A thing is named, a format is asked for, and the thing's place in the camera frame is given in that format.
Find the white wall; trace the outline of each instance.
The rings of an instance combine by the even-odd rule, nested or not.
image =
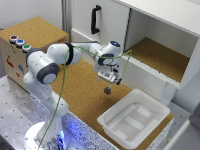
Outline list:
[[[0,28],[36,16],[62,29],[61,0],[0,0]]]
[[[178,90],[173,102],[192,112],[200,102],[200,71],[183,87]]]

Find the cabinet door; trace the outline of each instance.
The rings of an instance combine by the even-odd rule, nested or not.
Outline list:
[[[100,32],[91,34],[91,14],[96,5],[101,10],[96,12],[96,28]],[[112,0],[74,0],[72,31],[88,39],[107,45],[109,41],[117,41],[124,48],[129,8]]]

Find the white plastic bin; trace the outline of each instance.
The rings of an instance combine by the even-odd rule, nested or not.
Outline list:
[[[134,89],[97,120],[122,147],[135,149],[169,113],[169,108]]]

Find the small brown object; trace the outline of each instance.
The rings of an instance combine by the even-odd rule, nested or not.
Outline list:
[[[109,95],[109,94],[111,94],[111,89],[110,89],[109,87],[106,87],[106,88],[104,89],[104,92],[105,92],[107,95]]]

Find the open compartment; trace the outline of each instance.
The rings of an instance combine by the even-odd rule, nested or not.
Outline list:
[[[132,50],[133,58],[141,65],[157,70],[158,75],[164,74],[181,88],[199,70],[198,38],[181,27],[132,9],[124,50]]]

